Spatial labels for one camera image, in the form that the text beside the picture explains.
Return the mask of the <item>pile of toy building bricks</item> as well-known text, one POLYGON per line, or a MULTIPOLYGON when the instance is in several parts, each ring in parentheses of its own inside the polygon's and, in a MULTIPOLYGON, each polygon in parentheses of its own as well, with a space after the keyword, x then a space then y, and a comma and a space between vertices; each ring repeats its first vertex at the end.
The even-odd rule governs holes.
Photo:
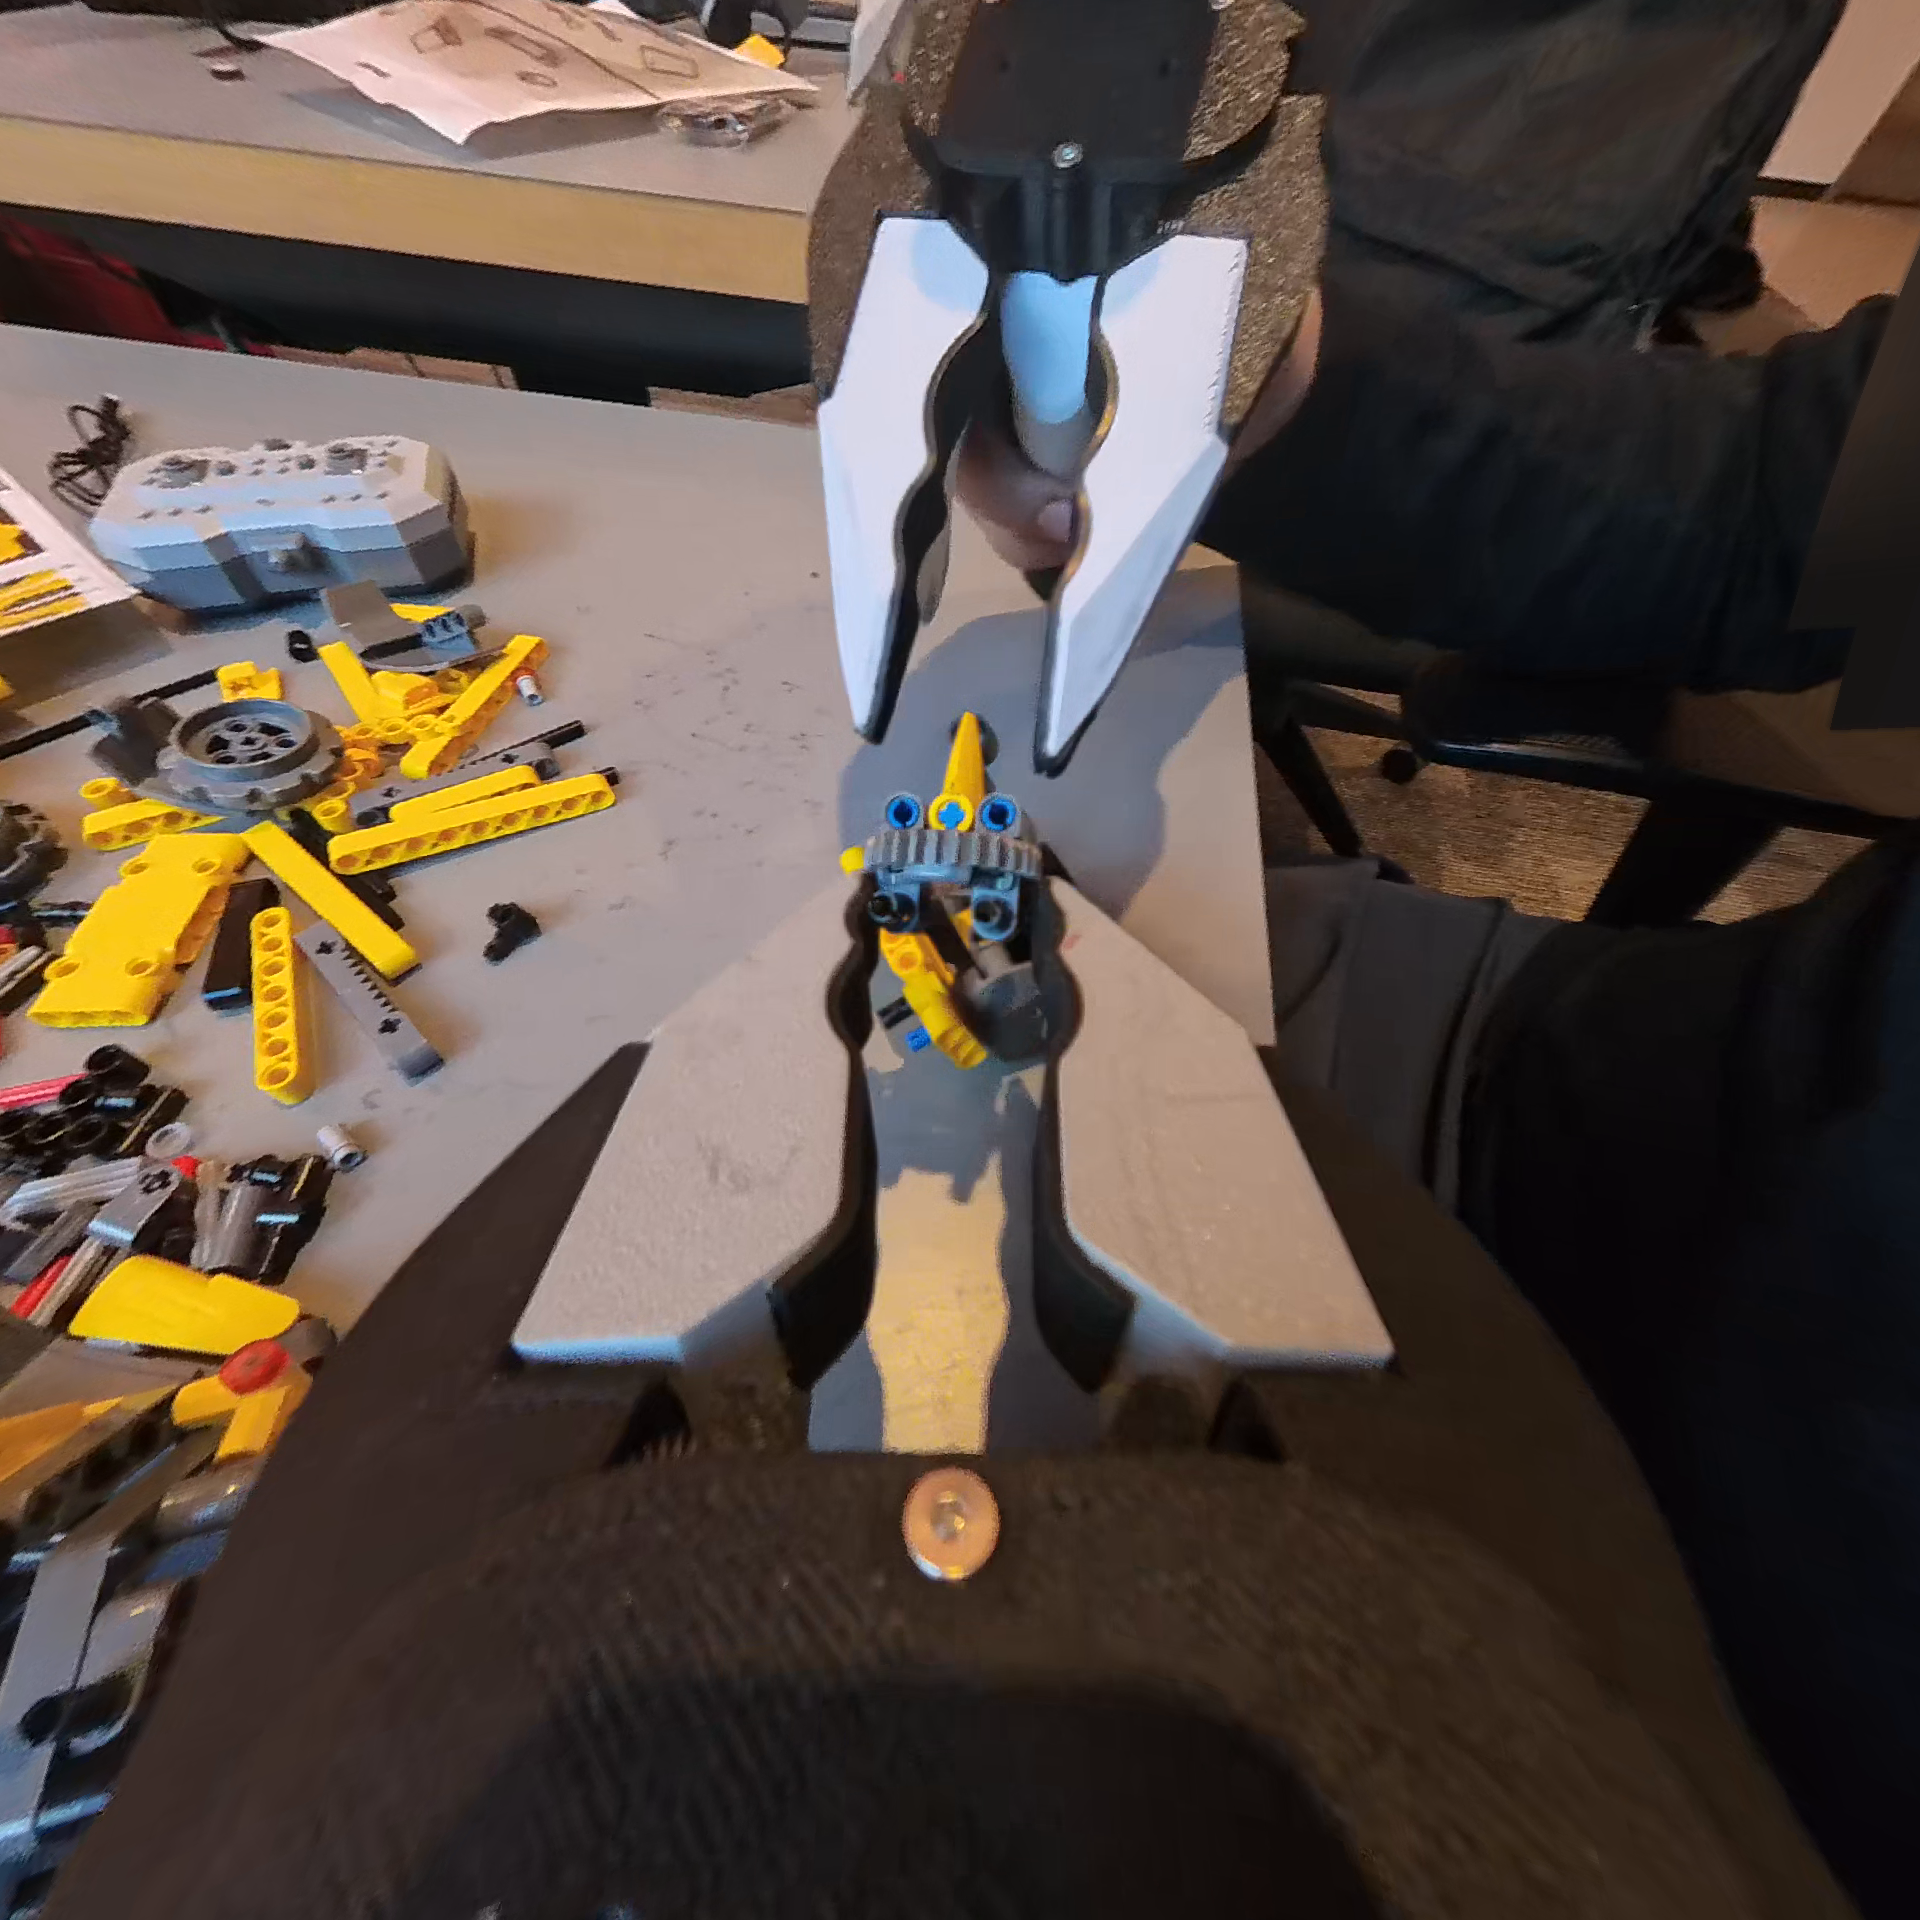
POLYGON ((326 789, 276 812, 202 812, 150 787, 195 707, 310 707, 262 663, 98 707, 104 776, 82 787, 82 835, 125 862, 87 902, 38 891, 3 916, 3 1009, 91 1037, 77 1069, 3 1084, 8 1918, 35 1912, 108 1803, 195 1584, 335 1346, 293 1295, 293 1266, 366 1159, 335 1120, 306 1148, 206 1152, 190 1087, 125 1037, 199 973, 202 1009, 244 1037, 249 1087, 304 1106, 323 1069, 310 995, 348 1011, 293 932, 326 925, 396 1000, 419 968, 396 870, 457 854, 335 875, 330 840, 467 782, 403 796, 392 774, 519 740, 493 727, 519 703, 514 677, 550 657, 542 638, 491 638, 478 606, 406 605, 369 580, 321 605, 323 638, 291 630, 286 657, 323 663, 348 707, 326 789))

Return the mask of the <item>yellow black wheel brick assembly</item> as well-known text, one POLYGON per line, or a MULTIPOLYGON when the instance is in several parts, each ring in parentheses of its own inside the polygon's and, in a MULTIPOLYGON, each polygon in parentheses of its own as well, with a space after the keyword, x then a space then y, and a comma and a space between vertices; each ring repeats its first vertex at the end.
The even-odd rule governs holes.
POLYGON ((878 958, 899 985, 878 1018, 906 1057, 933 1050, 955 1069, 1029 1069, 1045 1057, 1051 1011, 1029 938, 980 938, 968 894, 923 891, 910 930, 878 930, 878 958))

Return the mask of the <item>grey battery box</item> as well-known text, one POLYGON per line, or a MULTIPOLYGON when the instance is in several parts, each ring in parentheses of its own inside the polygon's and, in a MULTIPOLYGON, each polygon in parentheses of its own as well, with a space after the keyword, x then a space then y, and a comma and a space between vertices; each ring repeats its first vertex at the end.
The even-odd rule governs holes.
POLYGON ((114 475, 87 538, 133 590, 209 614, 354 580, 416 597, 475 559, 447 457, 390 434, 153 455, 114 475))

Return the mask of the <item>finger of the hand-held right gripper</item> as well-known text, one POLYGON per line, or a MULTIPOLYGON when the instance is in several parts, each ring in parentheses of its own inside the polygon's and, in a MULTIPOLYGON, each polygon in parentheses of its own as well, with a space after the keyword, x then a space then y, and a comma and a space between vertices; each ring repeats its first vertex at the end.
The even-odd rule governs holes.
POLYGON ((1048 606, 1034 771, 1063 771, 1227 463, 1220 429, 1248 242, 1180 233, 1097 304, 1108 412, 1077 479, 1077 548, 1048 606))
POLYGON ((866 740, 886 740, 913 639, 939 611, 957 444, 997 374, 986 260, 945 218, 880 218, 821 408, 828 599, 866 740))

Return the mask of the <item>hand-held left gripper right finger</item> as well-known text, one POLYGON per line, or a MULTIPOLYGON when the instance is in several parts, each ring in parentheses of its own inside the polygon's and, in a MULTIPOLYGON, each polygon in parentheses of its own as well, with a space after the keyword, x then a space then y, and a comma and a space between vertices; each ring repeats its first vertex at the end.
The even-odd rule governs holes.
POLYGON ((1261 1050, 1071 881, 1034 899, 1051 1018, 1031 1197, 1043 1337, 1073 1382, 1357 1371, 1392 1333, 1261 1050))

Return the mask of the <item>white printed paper sheet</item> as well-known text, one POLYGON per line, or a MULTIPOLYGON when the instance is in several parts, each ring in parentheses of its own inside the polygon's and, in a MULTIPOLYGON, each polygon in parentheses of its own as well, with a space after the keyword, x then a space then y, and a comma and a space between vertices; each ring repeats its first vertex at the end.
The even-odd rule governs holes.
POLYGON ((453 143, 542 114, 821 98, 789 67, 627 2, 379 2, 266 45, 453 143))

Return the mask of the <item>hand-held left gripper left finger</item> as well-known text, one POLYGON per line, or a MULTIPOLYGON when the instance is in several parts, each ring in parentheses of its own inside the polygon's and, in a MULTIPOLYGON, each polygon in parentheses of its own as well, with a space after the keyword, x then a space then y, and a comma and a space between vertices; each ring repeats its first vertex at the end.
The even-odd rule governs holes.
POLYGON ((523 1360, 815 1383, 876 1293, 876 966, 828 881, 645 1040, 514 1333, 523 1360))

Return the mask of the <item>black office chair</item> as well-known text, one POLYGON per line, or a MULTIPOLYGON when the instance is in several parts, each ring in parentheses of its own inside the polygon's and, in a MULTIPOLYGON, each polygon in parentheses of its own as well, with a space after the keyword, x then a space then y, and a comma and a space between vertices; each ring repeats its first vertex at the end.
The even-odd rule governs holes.
POLYGON ((1409 673, 1394 707, 1318 667, 1251 673, 1254 735, 1335 854, 1366 843, 1310 730, 1419 766, 1617 793, 1643 812, 1588 909, 1606 927, 1699 916, 1784 829, 1876 843, 1918 824, 1918 730, 1825 730, 1838 686, 1692 694, 1621 678, 1515 678, 1466 660, 1409 673))

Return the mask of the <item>person's right forearm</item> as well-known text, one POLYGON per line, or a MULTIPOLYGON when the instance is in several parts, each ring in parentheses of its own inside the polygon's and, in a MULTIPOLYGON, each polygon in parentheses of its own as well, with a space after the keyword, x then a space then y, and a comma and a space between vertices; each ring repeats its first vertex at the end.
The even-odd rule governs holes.
POLYGON ((1655 338, 1842 2, 1304 2, 1331 227, 1296 413, 1203 538, 1394 639, 1692 693, 1836 681, 1788 614, 1891 296, 1655 338))

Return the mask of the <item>yellow printed instruction booklet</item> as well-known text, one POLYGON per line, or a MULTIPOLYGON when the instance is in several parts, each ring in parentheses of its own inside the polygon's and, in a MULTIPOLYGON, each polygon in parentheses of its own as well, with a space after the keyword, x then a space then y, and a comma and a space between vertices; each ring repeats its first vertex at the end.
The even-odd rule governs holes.
POLYGON ((138 590, 53 505, 3 470, 3 638, 133 597, 138 590))

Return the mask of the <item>grey gear brick assembly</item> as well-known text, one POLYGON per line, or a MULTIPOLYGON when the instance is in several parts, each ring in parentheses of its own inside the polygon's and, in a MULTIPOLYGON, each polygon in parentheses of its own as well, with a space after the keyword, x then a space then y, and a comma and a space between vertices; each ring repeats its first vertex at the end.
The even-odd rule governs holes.
POLYGON ((970 942, 1008 942, 1043 878, 1043 843, 990 766, 997 735, 961 710, 948 739, 945 780, 923 799, 899 789, 880 824, 840 854, 843 875, 869 881, 869 916, 889 932, 933 932, 936 916, 970 942))

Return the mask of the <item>long yellow holed beam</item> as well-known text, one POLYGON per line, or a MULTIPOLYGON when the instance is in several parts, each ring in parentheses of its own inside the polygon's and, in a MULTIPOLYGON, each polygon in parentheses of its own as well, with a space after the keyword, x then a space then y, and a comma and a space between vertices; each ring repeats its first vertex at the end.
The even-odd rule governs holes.
POLYGON ((601 771, 542 780, 531 766, 514 766, 457 789, 396 802, 382 826, 332 835, 326 862, 335 875, 366 875, 580 818, 613 802, 616 787, 601 771))

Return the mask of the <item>person's dark clothed body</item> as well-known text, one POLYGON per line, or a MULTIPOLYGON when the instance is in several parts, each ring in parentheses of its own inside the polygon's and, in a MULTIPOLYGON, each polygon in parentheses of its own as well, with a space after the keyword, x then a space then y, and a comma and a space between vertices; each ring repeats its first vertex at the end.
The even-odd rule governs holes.
POLYGON ((1283 1073, 1559 1333, 1863 1918, 1918 1918, 1918 826, 1612 930, 1268 869, 1283 1073))

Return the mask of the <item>grey toothed rack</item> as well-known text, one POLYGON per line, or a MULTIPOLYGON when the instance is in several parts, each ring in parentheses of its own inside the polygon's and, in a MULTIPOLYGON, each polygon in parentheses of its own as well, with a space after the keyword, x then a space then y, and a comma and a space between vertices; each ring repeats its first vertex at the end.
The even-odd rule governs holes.
POLYGON ((345 1006, 348 1018, 371 1037, 379 1057, 408 1084, 443 1069, 440 1050, 422 1036, 369 961, 326 925, 293 932, 323 985, 345 1006))
POLYGON ((559 776, 559 747, 579 743, 586 735, 589 735, 586 722, 560 722, 555 727, 519 739, 506 747, 467 755, 457 764, 443 766, 440 774, 424 774, 424 776, 392 774, 392 782, 403 789, 403 796, 412 796, 412 793, 424 793, 434 782, 463 782, 463 780, 478 780, 493 771, 514 771, 514 766, 534 766, 534 774, 542 780, 550 780, 550 776, 559 776))

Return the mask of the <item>person's right hand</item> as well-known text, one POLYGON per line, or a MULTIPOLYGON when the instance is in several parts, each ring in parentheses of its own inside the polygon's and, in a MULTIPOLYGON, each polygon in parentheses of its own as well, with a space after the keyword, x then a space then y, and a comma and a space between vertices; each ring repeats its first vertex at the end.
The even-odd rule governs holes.
POLYGON ((1058 587, 1077 538, 1073 493, 1025 457, 1008 425, 968 429, 955 461, 955 499, 1039 597, 1058 587))

